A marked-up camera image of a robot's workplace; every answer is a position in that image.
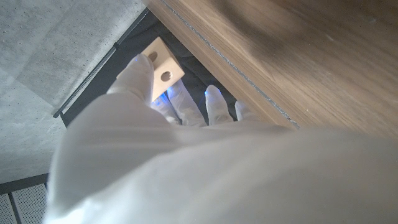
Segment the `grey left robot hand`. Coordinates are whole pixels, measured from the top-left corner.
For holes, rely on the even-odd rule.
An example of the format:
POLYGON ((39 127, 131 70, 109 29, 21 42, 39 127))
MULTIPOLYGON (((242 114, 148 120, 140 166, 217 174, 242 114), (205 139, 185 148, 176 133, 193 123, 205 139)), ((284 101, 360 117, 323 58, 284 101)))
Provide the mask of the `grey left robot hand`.
POLYGON ((151 102, 136 55, 68 126, 45 223, 396 223, 397 142, 232 119, 219 89, 204 120, 182 82, 151 102))

